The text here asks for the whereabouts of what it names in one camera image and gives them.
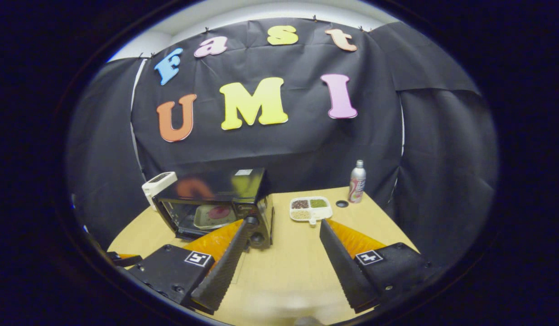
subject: foam letter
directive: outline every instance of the foam letter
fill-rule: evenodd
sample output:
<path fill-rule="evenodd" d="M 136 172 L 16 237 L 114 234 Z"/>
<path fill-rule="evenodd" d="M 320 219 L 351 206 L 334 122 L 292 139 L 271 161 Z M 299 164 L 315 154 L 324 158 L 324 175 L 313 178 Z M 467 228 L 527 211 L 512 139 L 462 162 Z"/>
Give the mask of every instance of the foam letter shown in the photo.
<path fill-rule="evenodd" d="M 270 36 L 267 41 L 271 45 L 294 44 L 298 41 L 296 28 L 290 25 L 271 27 L 267 30 L 267 34 Z"/>
<path fill-rule="evenodd" d="M 201 58 L 206 56 L 207 54 L 211 54 L 215 56 L 216 54 L 220 54 L 227 50 L 227 38 L 224 36 L 213 37 L 210 39 L 206 39 L 205 41 L 199 44 L 201 47 L 195 51 L 195 57 Z"/>
<path fill-rule="evenodd" d="M 339 74 L 326 74 L 320 77 L 328 85 L 330 92 L 330 100 L 332 108 L 328 111 L 328 115 L 332 119 L 354 118 L 358 115 L 358 111 L 350 104 L 350 96 L 346 83 L 350 80 L 348 76 Z"/>
<path fill-rule="evenodd" d="M 155 66 L 155 70 L 161 74 L 161 85 L 165 85 L 177 74 L 178 68 L 174 67 L 181 63 L 181 59 L 178 57 L 181 53 L 183 53 L 183 49 L 177 48 Z"/>
<path fill-rule="evenodd" d="M 338 48 L 346 51 L 358 50 L 358 47 L 356 45 L 348 43 L 347 38 L 351 39 L 352 36 L 350 36 L 349 34 L 344 34 L 341 29 L 327 29 L 326 34 L 332 36 L 332 41 L 334 41 L 334 44 L 336 44 Z"/>
<path fill-rule="evenodd" d="M 253 96 L 238 82 L 223 85 L 219 91 L 225 95 L 225 121 L 221 124 L 223 130 L 237 129 L 242 121 L 237 118 L 241 113 L 245 122 L 250 126 L 255 122 L 259 107 L 261 116 L 259 123 L 263 125 L 283 124 L 288 120 L 281 105 L 280 86 L 284 80 L 279 77 L 269 77 L 261 80 Z"/>
<path fill-rule="evenodd" d="M 193 101 L 195 99 L 197 99 L 197 95 L 189 94 L 178 100 L 178 103 L 183 106 L 183 125 L 178 129 L 173 128 L 171 120 L 171 110 L 174 107 L 174 102 L 166 102 L 157 107 L 159 132 L 167 142 L 178 142 L 187 138 L 191 133 L 193 129 Z"/>

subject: white device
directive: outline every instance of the white device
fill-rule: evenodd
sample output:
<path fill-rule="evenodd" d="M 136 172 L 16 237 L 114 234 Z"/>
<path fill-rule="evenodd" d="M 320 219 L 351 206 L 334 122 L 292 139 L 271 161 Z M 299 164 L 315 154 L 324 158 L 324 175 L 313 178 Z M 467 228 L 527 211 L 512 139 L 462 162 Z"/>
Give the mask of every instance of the white device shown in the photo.
<path fill-rule="evenodd" d="M 157 207 L 155 207 L 155 204 L 153 204 L 153 197 L 161 192 L 164 188 L 170 186 L 175 181 L 177 181 L 177 175 L 171 172 L 161 173 L 143 184 L 143 192 L 145 193 L 145 196 L 147 196 L 149 204 L 155 211 L 157 210 Z"/>

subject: black fabric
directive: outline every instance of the black fabric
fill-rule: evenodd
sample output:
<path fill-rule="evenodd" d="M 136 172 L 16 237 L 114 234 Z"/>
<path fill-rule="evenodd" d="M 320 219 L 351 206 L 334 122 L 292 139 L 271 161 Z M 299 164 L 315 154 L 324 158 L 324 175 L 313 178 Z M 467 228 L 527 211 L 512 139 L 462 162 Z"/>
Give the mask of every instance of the black fabric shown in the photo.
<path fill-rule="evenodd" d="M 470 91 L 400 93 L 405 145 L 394 191 L 396 222 L 423 254 L 458 261 L 487 220 L 497 184 L 496 133 Z"/>
<path fill-rule="evenodd" d="M 141 60 L 106 64 L 78 103 L 67 143 L 68 188 L 77 218 L 106 249 L 149 203 L 130 131 L 130 101 Z"/>
<path fill-rule="evenodd" d="M 298 42 L 269 44 L 267 29 L 274 25 L 294 26 Z M 352 35 L 358 51 L 338 48 L 325 33 L 329 28 Z M 216 36 L 228 37 L 224 53 L 193 56 L 203 40 Z M 154 67 L 176 48 L 183 48 L 178 75 L 161 86 Z M 350 77 L 347 88 L 356 118 L 328 116 L 331 101 L 320 76 L 329 73 Z M 284 79 L 281 97 L 288 121 L 261 125 L 256 120 L 253 126 L 243 122 L 241 128 L 222 130 L 224 95 L 219 88 L 240 82 L 253 94 L 267 77 Z M 180 142 L 166 142 L 159 134 L 157 107 L 190 93 L 197 95 L 193 131 Z M 182 124 L 180 105 L 172 112 L 177 128 Z M 400 162 L 401 110 L 383 53 L 367 33 L 321 21 L 245 21 L 170 46 L 145 64 L 132 123 L 147 178 L 164 171 L 265 167 L 274 192 L 294 192 L 346 186 L 356 160 L 363 159 L 366 192 L 384 205 Z"/>
<path fill-rule="evenodd" d="M 369 35 L 385 54 L 398 91 L 440 88 L 481 94 L 447 52 L 401 21 L 380 26 Z"/>

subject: blue letter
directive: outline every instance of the blue letter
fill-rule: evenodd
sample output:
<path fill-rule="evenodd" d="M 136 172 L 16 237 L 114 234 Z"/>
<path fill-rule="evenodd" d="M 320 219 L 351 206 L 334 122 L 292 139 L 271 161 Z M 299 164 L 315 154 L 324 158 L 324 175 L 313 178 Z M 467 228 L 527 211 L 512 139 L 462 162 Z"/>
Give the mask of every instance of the blue letter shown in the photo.
<path fill-rule="evenodd" d="M 161 86 L 165 85 L 177 74 L 178 68 L 173 67 L 178 66 L 178 64 L 181 63 L 181 59 L 178 58 L 178 54 L 181 54 L 182 52 L 182 48 L 175 49 L 155 66 L 155 70 L 158 70 L 159 74 L 161 74 Z"/>

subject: seeds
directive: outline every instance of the seeds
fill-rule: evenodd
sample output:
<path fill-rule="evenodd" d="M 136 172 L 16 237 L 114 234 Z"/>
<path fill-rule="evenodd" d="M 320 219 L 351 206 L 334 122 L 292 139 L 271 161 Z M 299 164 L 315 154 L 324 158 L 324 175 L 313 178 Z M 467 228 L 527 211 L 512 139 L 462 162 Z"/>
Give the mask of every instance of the seeds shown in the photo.
<path fill-rule="evenodd" d="M 327 207 L 328 206 L 326 204 L 326 202 L 324 200 L 321 200 L 321 199 L 312 199 L 312 200 L 310 200 L 310 204 L 312 205 L 312 208 Z"/>
<path fill-rule="evenodd" d="M 308 208 L 308 207 L 310 206 L 308 206 L 307 200 L 296 200 L 295 202 L 292 202 L 292 209 Z"/>
<path fill-rule="evenodd" d="M 305 220 L 310 218 L 310 212 L 308 211 L 294 211 L 292 212 L 292 217 L 296 220 Z"/>

